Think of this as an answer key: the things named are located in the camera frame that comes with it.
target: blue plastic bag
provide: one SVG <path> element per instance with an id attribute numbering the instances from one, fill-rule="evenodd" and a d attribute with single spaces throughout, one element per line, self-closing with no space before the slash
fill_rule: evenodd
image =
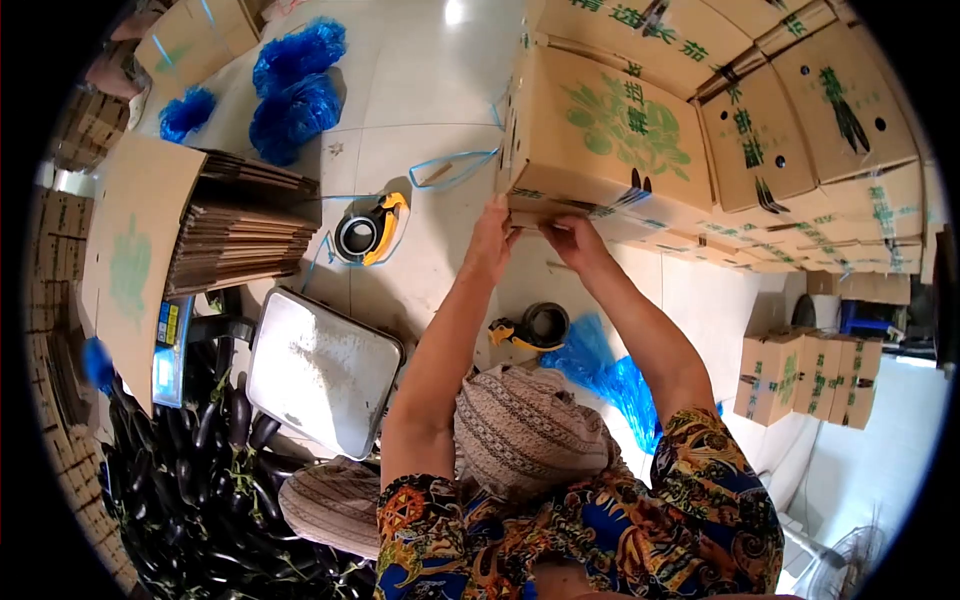
<path id="1" fill-rule="evenodd" d="M 253 66 L 257 98 L 267 98 L 323 73 L 347 51 L 347 30 L 335 19 L 321 16 L 295 34 L 268 42 Z"/>
<path id="2" fill-rule="evenodd" d="M 540 365 L 559 370 L 573 383 L 602 397 L 626 418 L 641 450 L 647 454 L 657 451 L 663 428 L 650 387 L 630 356 L 613 359 L 600 315 L 587 313 L 574 321 L 564 346 L 543 354 Z"/>
<path id="3" fill-rule="evenodd" d="M 263 99 L 250 123 L 250 142 L 278 167 L 297 161 L 300 146 L 340 121 L 340 98 L 324 74 L 308 75 Z"/>
<path id="4" fill-rule="evenodd" d="M 174 98 L 160 111 L 160 138 L 181 144 L 190 132 L 198 132 L 217 106 L 217 99 L 209 89 L 191 85 L 183 100 Z"/>

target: white wall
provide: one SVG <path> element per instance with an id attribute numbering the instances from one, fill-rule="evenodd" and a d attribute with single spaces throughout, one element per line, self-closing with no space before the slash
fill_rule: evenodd
<path id="1" fill-rule="evenodd" d="M 886 541 L 909 514 L 929 466 L 947 405 L 948 382 L 935 369 L 884 356 L 874 410 L 863 431 L 824 422 L 807 475 L 788 514 L 832 546 L 876 510 Z"/>

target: colorful patterned shirt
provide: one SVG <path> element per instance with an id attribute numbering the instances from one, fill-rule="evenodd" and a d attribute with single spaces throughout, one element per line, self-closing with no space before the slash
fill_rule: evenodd
<path id="1" fill-rule="evenodd" d="M 773 593 L 777 511 L 715 415 L 679 411 L 663 430 L 652 489 L 619 456 L 593 479 L 522 505 L 443 477 L 406 475 L 380 495 L 375 598 L 536 598 L 533 567 L 564 556 L 597 591 L 649 600 Z"/>

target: woman's arm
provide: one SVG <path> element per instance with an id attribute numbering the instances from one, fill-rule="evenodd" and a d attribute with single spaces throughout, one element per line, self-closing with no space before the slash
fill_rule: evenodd
<path id="1" fill-rule="evenodd" d="M 505 196 L 495 196 L 473 228 L 464 265 L 410 359 L 383 423 L 380 489 L 402 475 L 453 479 L 453 412 L 473 364 L 493 287 L 519 229 L 510 231 Z"/>
<path id="2" fill-rule="evenodd" d="M 707 367 L 697 350 L 669 317 L 640 294 L 590 221 L 561 217 L 540 226 L 540 231 L 610 317 L 650 386 L 660 422 L 665 426 L 683 408 L 716 414 Z"/>

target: woman's right hand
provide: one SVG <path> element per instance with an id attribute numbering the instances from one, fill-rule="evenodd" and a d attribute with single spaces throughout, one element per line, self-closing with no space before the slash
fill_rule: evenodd
<path id="1" fill-rule="evenodd" d="M 603 238 L 584 217 L 566 215 L 540 224 L 540 233 L 550 242 L 566 266 L 583 276 L 614 262 Z"/>

